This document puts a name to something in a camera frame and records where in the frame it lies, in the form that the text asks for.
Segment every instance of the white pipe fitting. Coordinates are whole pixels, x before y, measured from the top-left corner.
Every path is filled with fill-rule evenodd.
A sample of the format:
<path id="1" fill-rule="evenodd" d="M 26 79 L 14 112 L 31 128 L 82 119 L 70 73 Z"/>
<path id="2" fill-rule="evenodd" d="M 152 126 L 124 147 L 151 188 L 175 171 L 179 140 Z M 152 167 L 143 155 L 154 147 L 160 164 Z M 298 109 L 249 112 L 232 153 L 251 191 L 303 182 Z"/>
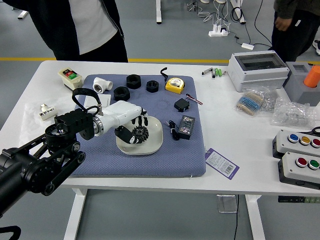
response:
<path id="1" fill-rule="evenodd" d="M 104 80 L 100 77 L 96 77 L 93 80 L 92 88 L 98 94 L 103 94 L 105 90 L 110 91 L 114 83 L 112 81 Z"/>

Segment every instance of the orange cup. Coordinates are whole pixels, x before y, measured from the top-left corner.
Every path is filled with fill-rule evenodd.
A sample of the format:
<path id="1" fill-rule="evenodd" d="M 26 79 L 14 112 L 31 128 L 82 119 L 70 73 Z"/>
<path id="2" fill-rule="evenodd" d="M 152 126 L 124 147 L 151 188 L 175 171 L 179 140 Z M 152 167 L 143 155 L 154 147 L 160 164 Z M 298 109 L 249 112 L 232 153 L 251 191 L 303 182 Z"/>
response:
<path id="1" fill-rule="evenodd" d="M 309 88 L 315 88 L 320 81 L 320 66 L 312 66 L 310 72 L 305 77 L 303 83 Z"/>

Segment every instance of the gray floor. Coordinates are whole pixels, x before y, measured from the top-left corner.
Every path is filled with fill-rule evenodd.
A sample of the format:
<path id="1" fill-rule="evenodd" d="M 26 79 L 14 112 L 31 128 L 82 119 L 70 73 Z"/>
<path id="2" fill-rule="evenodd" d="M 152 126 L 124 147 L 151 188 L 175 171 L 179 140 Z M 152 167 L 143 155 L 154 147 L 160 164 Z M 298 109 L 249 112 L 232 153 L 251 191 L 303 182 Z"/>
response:
<path id="1" fill-rule="evenodd" d="M 162 24 L 158 25 L 155 0 L 117 0 L 128 57 L 133 62 L 184 64 L 184 59 L 190 64 L 211 61 L 226 65 L 232 53 L 249 51 L 236 43 L 233 33 L 209 37 L 212 22 L 203 23 L 196 12 L 187 11 L 191 1 L 161 2 Z M 260 3 L 244 0 L 242 5 L 251 44 L 269 44 L 254 26 Z M 215 11 L 212 0 L 199 6 Z M 0 128 L 42 61 L 35 58 L 54 57 L 30 16 L 18 20 L 19 13 L 0 2 Z M 265 0 L 256 26 L 269 39 L 273 15 L 271 1 Z M 249 43 L 245 26 L 228 19 L 238 41 Z M 267 49 L 254 47 L 255 51 Z M 311 47 L 298 61 L 318 62 L 320 57 Z M 22 240 L 63 239 L 74 196 L 71 189 L 64 188 L 50 197 L 28 193 L 0 219 L 0 227 L 20 226 Z M 309 228 L 318 223 L 320 205 L 280 204 L 275 196 L 263 196 L 259 206 L 267 240 L 317 238 Z M 252 239 L 246 211 L 244 196 L 240 196 L 238 240 Z M 309 225 L 294 225 L 301 219 Z M 234 214 L 217 212 L 213 194 L 90 190 L 77 239 L 232 239 L 235 221 Z M 9 235 L 0 235 L 2 239 L 9 239 Z"/>

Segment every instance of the white plate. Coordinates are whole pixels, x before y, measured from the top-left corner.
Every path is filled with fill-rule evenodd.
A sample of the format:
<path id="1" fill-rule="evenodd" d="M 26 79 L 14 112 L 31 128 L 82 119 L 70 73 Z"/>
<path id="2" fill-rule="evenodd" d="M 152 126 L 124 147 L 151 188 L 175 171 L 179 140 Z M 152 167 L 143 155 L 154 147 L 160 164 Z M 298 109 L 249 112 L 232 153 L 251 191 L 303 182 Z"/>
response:
<path id="1" fill-rule="evenodd" d="M 123 125 L 130 131 L 132 131 L 136 125 L 130 122 Z M 117 147 L 125 154 L 128 155 L 148 155 L 153 154 L 159 150 L 163 141 L 164 134 L 162 130 L 161 122 L 153 116 L 148 116 L 148 126 L 146 126 L 149 132 L 149 137 L 146 141 L 139 144 L 128 144 L 122 141 L 120 138 L 116 137 Z"/>

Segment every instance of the green button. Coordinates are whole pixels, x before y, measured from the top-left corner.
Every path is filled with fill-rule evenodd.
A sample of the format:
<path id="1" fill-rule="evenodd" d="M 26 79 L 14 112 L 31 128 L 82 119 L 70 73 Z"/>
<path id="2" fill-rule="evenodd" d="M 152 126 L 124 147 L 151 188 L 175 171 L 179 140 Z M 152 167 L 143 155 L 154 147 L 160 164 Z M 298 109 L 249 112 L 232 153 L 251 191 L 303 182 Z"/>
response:
<path id="1" fill-rule="evenodd" d="M 72 73 L 72 74 L 70 74 L 68 77 L 69 77 L 70 79 L 74 79 L 74 78 L 76 78 L 76 77 L 77 77 L 77 74 Z"/>
<path id="2" fill-rule="evenodd" d="M 310 165 L 312 165 L 312 166 L 315 167 L 315 168 L 318 168 L 318 167 L 319 167 L 319 163 L 318 163 L 316 160 L 311 160 L 311 161 L 310 161 Z"/>
<path id="3" fill-rule="evenodd" d="M 304 199 L 304 202 L 306 204 L 310 203 L 310 197 L 309 196 L 306 196 L 305 199 Z"/>

